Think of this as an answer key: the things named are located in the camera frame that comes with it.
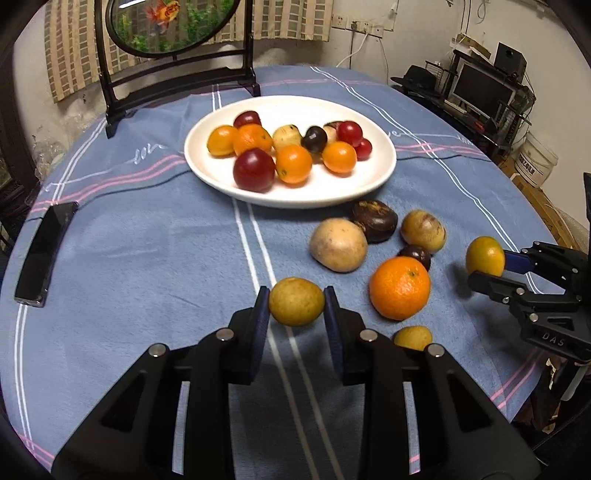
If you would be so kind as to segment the yellow-green citrus fruit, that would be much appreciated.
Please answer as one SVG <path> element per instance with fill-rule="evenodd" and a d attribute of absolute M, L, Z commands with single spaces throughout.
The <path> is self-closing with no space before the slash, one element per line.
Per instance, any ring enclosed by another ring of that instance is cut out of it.
<path fill-rule="evenodd" d="M 480 271 L 501 276 L 505 270 L 505 252 L 493 237 L 480 236 L 474 239 L 466 252 L 466 269 L 469 274 Z"/>

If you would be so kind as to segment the yellow-brown small fruit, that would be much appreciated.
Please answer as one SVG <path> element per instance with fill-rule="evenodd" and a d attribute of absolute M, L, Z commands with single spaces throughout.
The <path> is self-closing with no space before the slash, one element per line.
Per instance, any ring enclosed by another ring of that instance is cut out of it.
<path fill-rule="evenodd" d="M 269 307 L 277 323 L 304 327 L 320 317 L 325 308 L 325 297 L 315 283 L 288 277 L 277 282 L 270 291 Z"/>

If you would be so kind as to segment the dark purple plum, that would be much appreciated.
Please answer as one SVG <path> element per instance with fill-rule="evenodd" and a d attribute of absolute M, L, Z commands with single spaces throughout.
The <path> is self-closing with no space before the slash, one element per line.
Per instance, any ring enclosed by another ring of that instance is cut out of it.
<path fill-rule="evenodd" d="M 432 255 L 420 245 L 409 244 L 398 251 L 398 256 L 414 258 L 419 261 L 423 267 L 429 271 L 431 268 Z"/>

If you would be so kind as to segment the tan round fruit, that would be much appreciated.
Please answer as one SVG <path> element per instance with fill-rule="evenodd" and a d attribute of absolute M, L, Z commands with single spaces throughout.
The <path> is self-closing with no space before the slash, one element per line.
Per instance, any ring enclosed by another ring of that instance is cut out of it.
<path fill-rule="evenodd" d="M 434 215 L 421 209 L 412 210 L 405 216 L 401 236 L 407 244 L 423 247 L 431 254 L 442 250 L 447 241 L 444 225 Z"/>
<path fill-rule="evenodd" d="M 283 148 L 290 145 L 301 145 L 301 132 L 297 126 L 283 125 L 273 132 L 273 148 L 276 152 L 279 152 Z"/>

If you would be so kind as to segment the small orange fruit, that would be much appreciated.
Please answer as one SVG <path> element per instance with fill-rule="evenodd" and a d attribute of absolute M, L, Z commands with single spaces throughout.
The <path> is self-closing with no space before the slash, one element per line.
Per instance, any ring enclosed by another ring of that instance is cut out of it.
<path fill-rule="evenodd" d="M 404 321 L 420 312 L 431 294 L 431 278 L 418 260 L 397 256 L 370 276 L 370 303 L 384 318 Z"/>

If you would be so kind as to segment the tan round fruit on cloth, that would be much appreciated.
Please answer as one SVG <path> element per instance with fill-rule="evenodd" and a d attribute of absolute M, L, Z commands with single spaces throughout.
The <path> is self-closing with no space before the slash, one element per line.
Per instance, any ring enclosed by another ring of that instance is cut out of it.
<path fill-rule="evenodd" d="M 431 254 L 442 250 L 447 241 L 444 225 L 434 215 L 421 209 L 412 210 L 405 216 L 401 236 L 407 244 L 423 247 Z"/>

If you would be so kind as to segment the white plastic bucket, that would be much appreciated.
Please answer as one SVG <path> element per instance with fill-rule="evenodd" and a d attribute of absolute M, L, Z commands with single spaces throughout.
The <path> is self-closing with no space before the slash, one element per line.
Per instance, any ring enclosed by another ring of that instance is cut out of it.
<path fill-rule="evenodd" d="M 558 164 L 559 157 L 529 131 L 514 160 L 515 169 L 530 185 L 540 189 Z"/>

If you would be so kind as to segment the brown mangosteen fruit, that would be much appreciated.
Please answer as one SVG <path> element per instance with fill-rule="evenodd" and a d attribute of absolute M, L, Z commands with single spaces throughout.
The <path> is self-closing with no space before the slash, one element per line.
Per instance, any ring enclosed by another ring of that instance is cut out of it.
<path fill-rule="evenodd" d="M 394 235 L 399 216 L 384 202 L 360 200 L 353 204 L 352 221 L 361 228 L 370 244 L 377 244 Z"/>

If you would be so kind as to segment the small red cherry tomato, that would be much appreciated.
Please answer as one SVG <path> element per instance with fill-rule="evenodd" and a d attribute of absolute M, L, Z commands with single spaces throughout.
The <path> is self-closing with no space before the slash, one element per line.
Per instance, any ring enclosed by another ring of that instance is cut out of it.
<path fill-rule="evenodd" d="M 373 145 L 370 140 L 366 138 L 360 139 L 359 143 L 355 146 L 356 158 L 359 161 L 366 161 L 370 158 L 373 152 Z"/>

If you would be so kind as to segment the small orange tomato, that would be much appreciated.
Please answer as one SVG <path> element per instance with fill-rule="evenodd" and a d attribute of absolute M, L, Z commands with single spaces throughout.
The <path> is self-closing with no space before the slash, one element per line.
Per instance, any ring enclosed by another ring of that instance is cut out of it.
<path fill-rule="evenodd" d="M 311 174 L 311 154 L 304 147 L 290 145 L 276 154 L 276 173 L 287 185 L 304 183 Z"/>

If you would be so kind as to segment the black smartphone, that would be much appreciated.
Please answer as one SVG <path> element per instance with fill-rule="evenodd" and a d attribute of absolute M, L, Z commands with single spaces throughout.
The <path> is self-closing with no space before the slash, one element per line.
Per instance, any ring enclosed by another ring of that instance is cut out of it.
<path fill-rule="evenodd" d="M 79 209 L 77 202 L 48 208 L 25 256 L 14 299 L 23 305 L 42 308 L 48 296 L 53 268 L 62 240 Z"/>

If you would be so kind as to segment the orange tangerine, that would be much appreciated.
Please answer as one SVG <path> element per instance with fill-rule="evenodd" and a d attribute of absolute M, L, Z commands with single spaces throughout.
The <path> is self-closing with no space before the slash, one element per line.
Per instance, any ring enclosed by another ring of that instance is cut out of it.
<path fill-rule="evenodd" d="M 270 153 L 273 150 L 273 138 L 270 133 L 259 124 L 245 124 L 239 127 L 233 139 L 235 155 L 242 155 L 242 153 L 255 148 Z"/>

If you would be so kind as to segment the dark red plum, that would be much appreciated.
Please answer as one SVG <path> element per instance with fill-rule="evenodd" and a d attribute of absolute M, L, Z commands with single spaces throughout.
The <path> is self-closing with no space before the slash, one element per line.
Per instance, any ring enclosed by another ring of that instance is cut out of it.
<path fill-rule="evenodd" d="M 242 126 L 249 124 L 262 124 L 262 120 L 260 120 L 259 113 L 253 110 L 247 110 L 245 112 L 238 114 L 235 117 L 235 121 L 233 122 L 233 126 L 235 126 L 235 128 L 242 128 Z"/>

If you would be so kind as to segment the round goldfish screen stand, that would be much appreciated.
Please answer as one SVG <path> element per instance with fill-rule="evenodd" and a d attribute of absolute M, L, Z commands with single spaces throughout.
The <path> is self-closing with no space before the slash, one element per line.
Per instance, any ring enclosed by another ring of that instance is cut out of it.
<path fill-rule="evenodd" d="M 166 97 L 176 96 L 180 93 L 199 90 L 206 86 L 221 84 L 236 84 L 249 91 L 253 97 L 259 97 L 260 86 L 256 81 L 256 72 L 253 69 L 253 46 L 254 38 L 252 32 L 252 1 L 231 1 L 233 3 L 228 14 L 218 22 L 216 26 L 199 40 L 193 41 L 186 47 L 174 49 L 170 52 L 156 53 L 152 50 L 143 53 L 128 46 L 115 33 L 111 24 L 113 3 L 116 1 L 94 2 L 95 9 L 95 40 L 98 51 L 99 64 L 99 83 L 105 101 L 105 132 L 108 138 L 114 137 L 119 122 L 126 117 L 130 117 L 132 112 L 143 106 Z M 147 11 L 149 18 L 163 26 L 169 23 L 179 9 L 177 6 L 165 5 L 165 2 L 158 1 L 156 10 Z M 242 14 L 242 47 L 235 50 L 215 51 L 201 53 L 190 56 L 192 50 L 214 40 L 214 37 L 221 33 L 226 25 L 235 19 L 238 13 Z M 109 67 L 111 66 L 110 47 L 114 45 L 122 52 L 128 54 L 133 59 L 149 59 L 152 64 L 141 71 L 128 75 L 119 75 L 116 79 L 111 77 Z M 119 99 L 115 94 L 115 88 L 131 81 L 137 80 L 143 76 L 153 75 L 163 70 L 180 67 L 197 62 L 211 61 L 217 58 L 235 57 L 242 58 L 242 65 L 236 68 L 223 66 L 214 69 L 207 69 L 189 73 L 186 75 L 175 76 L 157 81 L 138 90 L 132 91 L 125 97 Z"/>

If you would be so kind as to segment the striped beige curtain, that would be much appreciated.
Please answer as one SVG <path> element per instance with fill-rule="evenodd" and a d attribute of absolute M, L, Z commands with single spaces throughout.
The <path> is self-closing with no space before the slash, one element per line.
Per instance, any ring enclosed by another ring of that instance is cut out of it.
<path fill-rule="evenodd" d="M 171 1 L 175 17 L 159 26 L 147 11 L 157 1 L 116 1 L 111 24 L 121 40 L 146 53 L 170 52 L 204 37 L 228 14 L 231 1 Z M 329 40 L 332 1 L 254 1 L 252 31 L 256 40 Z M 44 46 L 52 100 L 58 103 L 99 80 L 92 1 L 51 1 L 45 8 Z"/>

